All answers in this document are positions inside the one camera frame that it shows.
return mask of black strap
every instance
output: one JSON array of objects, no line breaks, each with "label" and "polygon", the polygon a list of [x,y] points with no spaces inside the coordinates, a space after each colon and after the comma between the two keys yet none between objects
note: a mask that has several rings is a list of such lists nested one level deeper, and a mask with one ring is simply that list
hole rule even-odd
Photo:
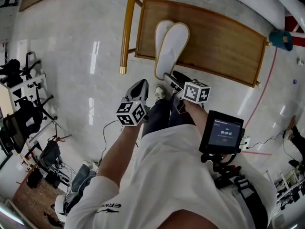
[{"label": "black strap", "polygon": [[235,178],[234,183],[248,206],[255,228],[266,229],[268,227],[268,214],[254,186],[244,176]]}]

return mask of dark jeans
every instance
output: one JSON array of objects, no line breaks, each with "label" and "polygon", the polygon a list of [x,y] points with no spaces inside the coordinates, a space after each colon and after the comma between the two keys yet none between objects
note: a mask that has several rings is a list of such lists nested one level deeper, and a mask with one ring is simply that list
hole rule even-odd
[{"label": "dark jeans", "polygon": [[151,132],[166,129],[168,127],[191,124],[195,125],[188,112],[179,114],[173,106],[173,98],[158,100],[148,113],[148,123],[144,124],[142,137]]},{"label": "dark jeans", "polygon": [[305,158],[305,138],[303,138],[296,126],[292,127],[292,131],[294,133],[294,137],[291,139],[291,142],[295,145],[295,147],[300,151],[303,160]]},{"label": "dark jeans", "polygon": [[82,193],[85,187],[90,184],[90,180],[95,176],[96,176],[96,172],[90,170],[88,166],[83,164],[72,181],[71,192],[77,193],[79,191],[81,184],[86,180],[86,184],[84,184],[81,187],[80,192]]}]

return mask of white t-shirt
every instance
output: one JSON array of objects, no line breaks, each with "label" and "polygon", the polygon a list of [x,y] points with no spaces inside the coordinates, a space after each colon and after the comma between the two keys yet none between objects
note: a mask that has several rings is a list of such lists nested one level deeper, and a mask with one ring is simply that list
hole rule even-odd
[{"label": "white t-shirt", "polygon": [[[144,136],[130,185],[119,193],[106,177],[95,177],[68,214],[66,229],[157,229],[173,212],[188,210],[219,229],[248,228],[232,188],[218,190],[200,161],[201,136],[180,125]],[[234,162],[254,185],[270,221],[276,196],[272,184],[238,155]]]}]

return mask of white floor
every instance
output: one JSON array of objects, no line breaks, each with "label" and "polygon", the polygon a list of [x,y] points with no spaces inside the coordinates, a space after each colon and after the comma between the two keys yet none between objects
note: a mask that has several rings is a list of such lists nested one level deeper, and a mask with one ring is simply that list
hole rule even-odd
[{"label": "white floor", "polygon": [[[233,18],[259,33],[268,36],[273,27],[249,7],[236,0],[176,0],[197,5]],[[154,103],[153,90],[160,83],[153,74],[153,61],[129,57],[128,72],[119,74],[122,29],[127,0],[46,0],[18,13],[10,43],[10,58],[24,64],[26,51],[35,51],[42,60],[49,93],[55,96],[52,106],[59,123],[73,137],[62,144],[62,155],[74,169],[82,160],[98,161],[105,147],[103,127],[115,120],[115,110],[126,90],[140,79],[150,84],[148,106]],[[135,7],[130,45],[136,41],[139,7]],[[175,69],[212,87],[206,110],[216,110],[249,120],[267,81],[275,48],[266,48],[258,81],[254,89],[208,73],[177,66]],[[273,72],[262,100],[252,116],[246,135],[250,146],[264,142],[283,132],[293,115],[304,134],[303,115],[305,96],[305,68],[296,64],[304,57],[304,49],[292,52],[277,51]],[[120,134],[114,123],[105,131],[107,147]],[[49,130],[48,137],[53,135]],[[287,140],[286,152],[297,160],[300,153]],[[284,153],[279,137],[249,151],[272,154],[246,154],[262,173],[269,170],[273,180],[291,169],[291,159]]]}]

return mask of red floor line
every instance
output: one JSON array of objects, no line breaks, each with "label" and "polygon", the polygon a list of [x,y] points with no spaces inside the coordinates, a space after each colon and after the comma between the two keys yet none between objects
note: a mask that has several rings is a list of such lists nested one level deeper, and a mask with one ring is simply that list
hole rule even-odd
[{"label": "red floor line", "polygon": [[257,152],[250,152],[250,151],[242,151],[243,153],[246,154],[254,154],[254,155],[272,155],[272,154],[266,154],[266,153],[257,153]]},{"label": "red floor line", "polygon": [[248,122],[247,122],[246,125],[244,126],[245,129],[247,128],[247,126],[248,126],[248,124],[249,124],[249,122],[250,122],[252,116],[254,115],[254,113],[255,113],[257,107],[259,106],[259,104],[260,104],[260,102],[261,102],[261,99],[262,99],[262,97],[263,97],[263,95],[264,95],[264,93],[265,93],[266,87],[267,87],[267,85],[268,85],[268,83],[269,83],[270,76],[271,76],[271,73],[272,73],[272,70],[273,70],[273,66],[274,66],[274,64],[275,64],[276,53],[277,53],[277,48],[275,48],[274,58],[273,58],[273,62],[272,62],[272,65],[271,65],[271,69],[270,69],[270,72],[269,72],[269,75],[268,75],[268,78],[267,78],[267,82],[266,82],[266,84],[265,84],[265,86],[264,86],[263,92],[262,92],[261,97],[259,98],[259,100],[258,100],[258,102],[257,102],[257,105],[256,105],[255,109],[253,110],[252,114],[250,115],[250,118],[249,118]]}]

